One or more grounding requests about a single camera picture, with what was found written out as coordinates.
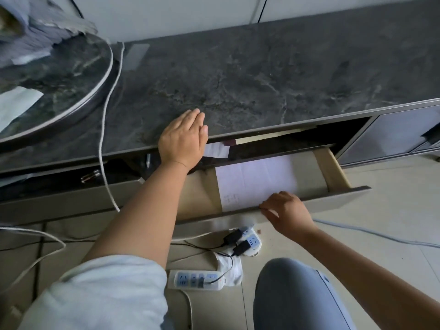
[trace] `jeans seam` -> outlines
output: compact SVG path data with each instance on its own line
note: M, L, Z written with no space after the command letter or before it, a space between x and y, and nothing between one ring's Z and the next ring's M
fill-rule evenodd
M335 299L335 297L334 297L332 291L330 290L330 288L327 286L327 283L325 282L324 278L322 277L322 275L320 274L320 272L319 272L318 270L315 270L315 271L318 273L318 275L319 275L319 277L321 278L322 282L324 283L324 285L325 285L326 288L328 289L330 295L331 295L332 298L333 298L334 303L338 306L338 309L339 309L339 311L341 312L341 315L342 315L342 317L344 318L345 324L347 324L348 329L349 329L349 330L354 330L354 329L352 329L352 328L350 327L349 323L347 322L347 319L345 318L345 315L344 315L344 313L342 312L341 307L339 307L338 302L336 301L336 299Z

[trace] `blue jeans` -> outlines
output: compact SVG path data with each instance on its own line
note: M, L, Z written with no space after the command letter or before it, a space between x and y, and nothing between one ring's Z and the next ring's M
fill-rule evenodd
M255 330L355 330L327 277L300 261L276 258L261 270L253 302Z

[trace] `light blue sleeve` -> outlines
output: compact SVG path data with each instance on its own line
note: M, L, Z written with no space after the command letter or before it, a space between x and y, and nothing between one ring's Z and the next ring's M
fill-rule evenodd
M165 270L136 256L75 267L32 304L19 330L160 329L167 312Z

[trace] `black plug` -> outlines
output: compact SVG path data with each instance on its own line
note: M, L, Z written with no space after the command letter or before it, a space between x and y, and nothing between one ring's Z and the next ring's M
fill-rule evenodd
M241 242L238 246L236 246L233 249L234 253L232 255L239 257L239 256L243 255L249 249L250 249L249 242L248 241L243 241L243 242Z
M243 232L239 229L234 230L232 233L226 235L223 238L223 245L234 245L243 236Z

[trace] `white wall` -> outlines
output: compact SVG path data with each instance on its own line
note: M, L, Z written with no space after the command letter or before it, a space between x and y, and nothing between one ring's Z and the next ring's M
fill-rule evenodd
M53 0L75 13L69 0ZM99 35L112 42L255 23L265 0L75 0ZM399 0L267 0L261 21L274 21Z

